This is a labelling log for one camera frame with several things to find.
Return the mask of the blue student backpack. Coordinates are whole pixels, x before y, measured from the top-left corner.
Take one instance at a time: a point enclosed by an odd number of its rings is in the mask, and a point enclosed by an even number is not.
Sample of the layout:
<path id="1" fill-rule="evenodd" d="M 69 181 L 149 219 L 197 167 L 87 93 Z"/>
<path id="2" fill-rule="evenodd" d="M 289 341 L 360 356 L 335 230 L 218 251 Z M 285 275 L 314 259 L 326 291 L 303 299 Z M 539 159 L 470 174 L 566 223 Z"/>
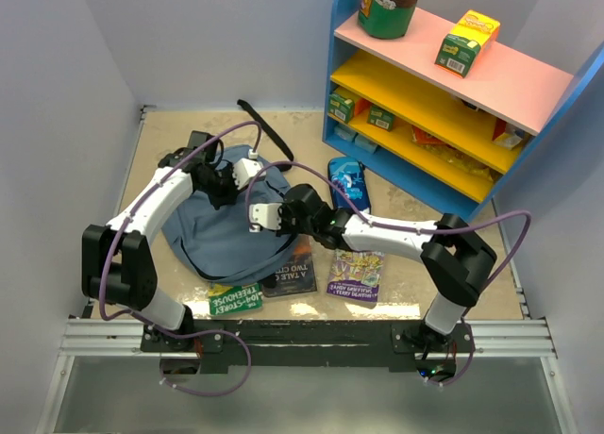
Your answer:
<path id="1" fill-rule="evenodd" d="M 246 158 L 250 145 L 211 145 L 193 159 L 220 169 L 228 162 Z M 175 256 L 192 272 L 210 283 L 245 286 L 269 279 L 294 253 L 299 237 L 278 236 L 267 230 L 251 232 L 245 219 L 245 192 L 240 190 L 232 206 L 215 209 L 202 193 L 193 194 L 169 216 L 161 231 Z"/>

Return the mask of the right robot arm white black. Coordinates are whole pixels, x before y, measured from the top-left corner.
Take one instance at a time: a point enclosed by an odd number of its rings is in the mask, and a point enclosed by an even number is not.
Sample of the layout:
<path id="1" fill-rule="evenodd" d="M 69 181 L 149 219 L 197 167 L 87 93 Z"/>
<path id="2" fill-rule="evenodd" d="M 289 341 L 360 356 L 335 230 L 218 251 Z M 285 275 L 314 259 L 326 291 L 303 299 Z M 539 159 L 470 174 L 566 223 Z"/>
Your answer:
<path id="1" fill-rule="evenodd" d="M 407 341 L 426 351 L 443 351 L 454 328 L 478 301 L 496 262 L 496 253 L 457 215 L 414 223 L 385 219 L 357 210 L 332 208 L 308 184 L 294 186 L 265 213 L 250 212 L 278 234 L 306 234 L 327 249 L 379 252 L 421 262 L 437 289 L 421 324 Z"/>

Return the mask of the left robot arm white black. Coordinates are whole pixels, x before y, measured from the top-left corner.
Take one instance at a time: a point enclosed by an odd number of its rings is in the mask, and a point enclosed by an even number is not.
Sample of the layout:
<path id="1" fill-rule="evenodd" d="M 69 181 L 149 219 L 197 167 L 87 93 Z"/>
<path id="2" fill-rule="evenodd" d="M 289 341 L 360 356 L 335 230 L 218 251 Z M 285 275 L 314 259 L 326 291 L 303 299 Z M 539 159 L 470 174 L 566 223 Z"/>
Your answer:
<path id="1" fill-rule="evenodd" d="M 223 148 L 221 136 L 192 132 L 186 146 L 159 161 L 150 182 L 120 214 L 84 230 L 81 289 L 97 301 L 102 320 L 127 315 L 175 351 L 193 347 L 198 335 L 192 311 L 159 287 L 151 245 L 194 192 L 218 203 L 237 199 L 233 167 L 221 168 L 216 157 Z"/>

